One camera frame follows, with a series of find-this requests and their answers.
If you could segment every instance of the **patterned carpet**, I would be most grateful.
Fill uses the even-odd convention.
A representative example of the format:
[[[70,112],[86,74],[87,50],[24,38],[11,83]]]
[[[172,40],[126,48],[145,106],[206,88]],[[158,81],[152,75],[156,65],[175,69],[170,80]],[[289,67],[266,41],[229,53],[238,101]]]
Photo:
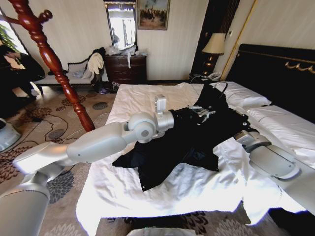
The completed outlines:
[[[77,88],[80,101],[96,127],[105,124],[113,106],[115,95],[101,95],[90,88]],[[22,134],[17,143],[0,153],[0,194],[18,184],[23,175],[12,160],[25,150],[43,143],[71,143],[85,133],[71,104],[61,90],[44,88],[44,96],[7,119]],[[84,186],[89,164],[77,164],[47,183],[51,198],[40,232],[41,236],[85,236],[86,232],[76,220],[76,203]],[[158,218],[106,218],[102,219],[98,236],[126,236],[132,229],[144,227],[172,227],[194,229],[204,236],[287,236],[267,214],[259,224],[247,226],[249,219],[240,203],[235,212],[194,212],[185,215]]]

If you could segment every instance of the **framed painting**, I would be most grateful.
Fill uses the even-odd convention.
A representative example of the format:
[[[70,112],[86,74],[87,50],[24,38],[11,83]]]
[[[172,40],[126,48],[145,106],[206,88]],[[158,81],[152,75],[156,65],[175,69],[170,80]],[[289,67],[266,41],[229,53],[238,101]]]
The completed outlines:
[[[167,30],[170,0],[137,0],[139,30]]]

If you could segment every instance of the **black headboard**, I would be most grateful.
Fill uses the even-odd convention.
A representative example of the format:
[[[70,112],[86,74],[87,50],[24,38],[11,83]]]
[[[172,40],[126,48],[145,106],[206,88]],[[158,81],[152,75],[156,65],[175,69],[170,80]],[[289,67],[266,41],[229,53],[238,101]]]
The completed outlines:
[[[315,50],[242,44],[226,80],[315,123]]]

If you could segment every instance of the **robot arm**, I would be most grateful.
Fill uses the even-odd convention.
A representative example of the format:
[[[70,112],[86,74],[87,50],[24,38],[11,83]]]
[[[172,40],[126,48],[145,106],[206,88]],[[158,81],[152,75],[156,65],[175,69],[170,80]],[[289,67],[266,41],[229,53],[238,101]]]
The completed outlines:
[[[188,107],[166,111],[166,99],[162,95],[155,100],[156,113],[138,113],[127,122],[114,122],[90,131],[69,145],[46,142],[19,155],[13,164],[24,174],[22,183],[0,196],[0,235],[39,234],[49,202],[46,183],[57,177],[64,167],[78,162],[91,163],[114,153],[127,144],[139,141],[147,143],[162,137],[177,120],[204,122],[211,112],[201,107]]]
[[[315,215],[315,170],[285,150],[271,145],[257,131],[245,130],[234,136],[250,154],[250,165],[268,176],[290,197]]]

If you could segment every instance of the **telephone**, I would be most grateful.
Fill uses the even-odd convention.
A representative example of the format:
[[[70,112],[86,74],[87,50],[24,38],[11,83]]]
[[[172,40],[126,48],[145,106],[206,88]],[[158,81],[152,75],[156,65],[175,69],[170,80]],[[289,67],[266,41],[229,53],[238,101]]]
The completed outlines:
[[[211,81],[219,81],[219,79],[221,78],[221,75],[222,75],[221,72],[214,72],[208,75],[207,78]]]

